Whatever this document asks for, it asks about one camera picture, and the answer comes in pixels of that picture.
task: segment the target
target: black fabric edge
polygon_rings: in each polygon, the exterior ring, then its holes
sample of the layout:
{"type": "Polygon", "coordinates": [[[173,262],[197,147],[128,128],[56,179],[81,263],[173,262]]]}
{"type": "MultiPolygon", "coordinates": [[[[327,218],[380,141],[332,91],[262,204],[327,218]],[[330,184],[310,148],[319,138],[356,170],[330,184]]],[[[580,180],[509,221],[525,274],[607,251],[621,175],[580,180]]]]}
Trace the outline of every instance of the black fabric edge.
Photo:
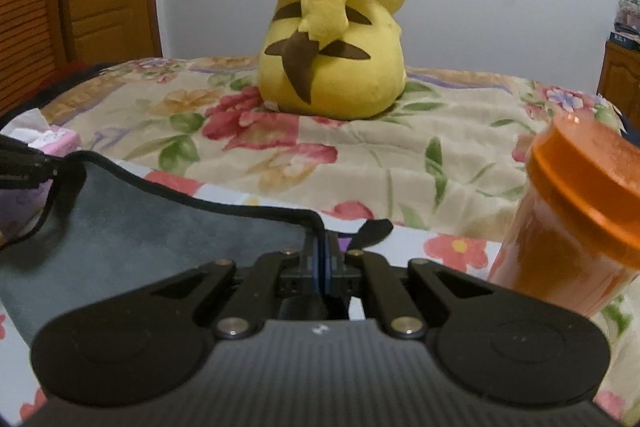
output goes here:
{"type": "Polygon", "coordinates": [[[85,68],[84,70],[76,71],[69,74],[69,76],[67,76],[63,80],[60,80],[60,82],[46,87],[45,89],[32,96],[29,100],[22,102],[17,107],[14,107],[8,112],[0,115],[0,129],[11,122],[16,116],[30,109],[42,109],[48,103],[53,102],[61,94],[64,94],[68,90],[79,86],[83,82],[99,76],[103,70],[112,68],[117,64],[117,62],[103,62],[100,64],[96,64],[95,66],[85,68]]]}
{"type": "MultiPolygon", "coordinates": [[[[51,185],[51,188],[49,189],[47,202],[42,210],[42,213],[40,214],[38,222],[26,234],[12,239],[2,245],[2,247],[0,247],[0,254],[5,248],[17,245],[22,241],[26,241],[27,239],[33,237],[33,235],[38,233],[38,231],[42,228],[47,218],[49,217],[49,213],[53,207],[56,195],[59,193],[60,187],[62,187],[62,184],[65,182],[63,179],[65,168],[68,169],[74,164],[80,164],[84,166],[85,163],[94,164],[99,168],[106,170],[110,174],[113,174],[121,181],[126,182],[127,184],[132,185],[139,190],[143,190],[148,194],[166,198],[168,200],[174,201],[175,203],[184,204],[186,206],[190,206],[191,208],[197,208],[198,210],[205,210],[207,212],[223,214],[226,216],[253,217],[258,219],[267,219],[270,221],[283,221],[286,223],[291,223],[293,225],[306,226],[316,234],[316,239],[318,240],[319,255],[323,257],[324,252],[326,251],[326,229],[324,228],[324,222],[322,221],[322,217],[320,217],[318,213],[312,210],[278,208],[275,206],[248,206],[240,204],[214,203],[213,201],[199,200],[187,194],[183,194],[182,192],[173,190],[172,188],[165,187],[164,185],[142,179],[132,172],[127,171],[123,167],[116,165],[114,162],[98,153],[95,153],[93,151],[81,150],[71,153],[60,159],[61,172],[56,178],[53,179],[53,183],[51,185]]],[[[321,284],[324,285],[324,278],[321,279],[321,284]]]]}
{"type": "Polygon", "coordinates": [[[638,132],[638,130],[633,126],[633,124],[631,124],[629,119],[624,114],[619,112],[618,117],[620,118],[620,121],[622,122],[622,125],[624,127],[624,129],[620,133],[622,134],[622,137],[636,147],[640,147],[640,132],[638,132]]]}

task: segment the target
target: gray fabric pad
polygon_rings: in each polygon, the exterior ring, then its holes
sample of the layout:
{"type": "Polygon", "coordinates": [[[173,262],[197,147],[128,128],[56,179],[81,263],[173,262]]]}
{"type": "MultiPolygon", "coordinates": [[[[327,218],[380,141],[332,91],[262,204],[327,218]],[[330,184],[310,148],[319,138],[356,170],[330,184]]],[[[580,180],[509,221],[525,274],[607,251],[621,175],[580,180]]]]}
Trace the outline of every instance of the gray fabric pad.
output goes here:
{"type": "Polygon", "coordinates": [[[301,225],[193,208],[84,169],[86,179],[60,184],[37,232],[0,249],[0,301],[28,344],[58,315],[216,258],[250,266],[303,248],[301,225]]]}

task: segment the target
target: stack of books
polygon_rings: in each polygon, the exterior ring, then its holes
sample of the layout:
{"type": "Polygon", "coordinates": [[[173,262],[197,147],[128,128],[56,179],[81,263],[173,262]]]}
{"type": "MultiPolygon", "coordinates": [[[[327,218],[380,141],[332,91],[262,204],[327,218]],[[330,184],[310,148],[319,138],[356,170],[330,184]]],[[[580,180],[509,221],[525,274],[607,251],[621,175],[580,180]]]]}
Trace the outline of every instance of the stack of books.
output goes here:
{"type": "Polygon", "coordinates": [[[609,40],[640,52],[640,0],[620,0],[614,28],[609,40]]]}

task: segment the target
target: brown stripe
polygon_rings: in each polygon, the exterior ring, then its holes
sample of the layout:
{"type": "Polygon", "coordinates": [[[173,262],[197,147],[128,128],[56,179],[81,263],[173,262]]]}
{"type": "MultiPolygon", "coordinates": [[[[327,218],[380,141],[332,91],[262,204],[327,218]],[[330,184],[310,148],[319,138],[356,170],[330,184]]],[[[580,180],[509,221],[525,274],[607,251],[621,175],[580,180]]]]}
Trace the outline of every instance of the brown stripe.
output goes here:
{"type": "MultiPolygon", "coordinates": [[[[264,54],[274,55],[276,57],[282,56],[284,44],[287,40],[289,39],[275,41],[273,44],[269,44],[265,49],[264,54]]],[[[334,41],[331,44],[328,44],[319,52],[319,55],[324,55],[325,57],[348,58],[349,60],[369,60],[371,58],[371,55],[366,51],[344,41],[334,41]]]]}
{"type": "Polygon", "coordinates": [[[292,2],[291,4],[287,4],[280,8],[276,12],[276,15],[273,16],[273,20],[279,21],[281,19],[297,19],[300,17],[302,17],[302,5],[300,4],[300,1],[298,1],[292,2]]]}
{"type": "Polygon", "coordinates": [[[289,39],[284,39],[281,41],[275,41],[273,44],[269,44],[264,51],[265,55],[275,55],[276,57],[282,57],[282,52],[284,50],[284,44],[289,39]]]}
{"type": "MultiPolygon", "coordinates": [[[[371,21],[367,19],[362,13],[348,6],[344,7],[344,12],[347,15],[349,22],[355,22],[357,24],[366,24],[371,26],[371,21]]],[[[299,19],[302,17],[302,4],[300,1],[292,2],[291,4],[284,5],[280,8],[276,15],[273,16],[273,21],[279,21],[282,19],[299,19]]]]}
{"type": "Polygon", "coordinates": [[[366,24],[371,26],[371,21],[367,19],[362,13],[348,6],[344,7],[344,11],[347,13],[347,20],[358,24],[366,24]]]}
{"type": "Polygon", "coordinates": [[[371,55],[344,41],[334,41],[320,50],[319,55],[325,57],[348,58],[349,60],[369,60],[371,55]]]}

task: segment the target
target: metal screw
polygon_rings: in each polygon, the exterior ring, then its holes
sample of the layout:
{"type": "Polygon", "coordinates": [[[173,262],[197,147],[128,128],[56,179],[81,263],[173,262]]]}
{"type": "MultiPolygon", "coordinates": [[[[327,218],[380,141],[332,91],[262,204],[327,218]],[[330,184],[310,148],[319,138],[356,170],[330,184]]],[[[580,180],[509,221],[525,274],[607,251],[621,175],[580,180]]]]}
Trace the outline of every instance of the metal screw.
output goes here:
{"type": "Polygon", "coordinates": [[[423,327],[422,321],[416,317],[396,317],[391,321],[391,329],[403,335],[417,333],[423,327]]]}
{"type": "Polygon", "coordinates": [[[249,323],[241,317],[227,317],[218,322],[218,331],[228,337],[242,335],[249,329],[249,323]]]}

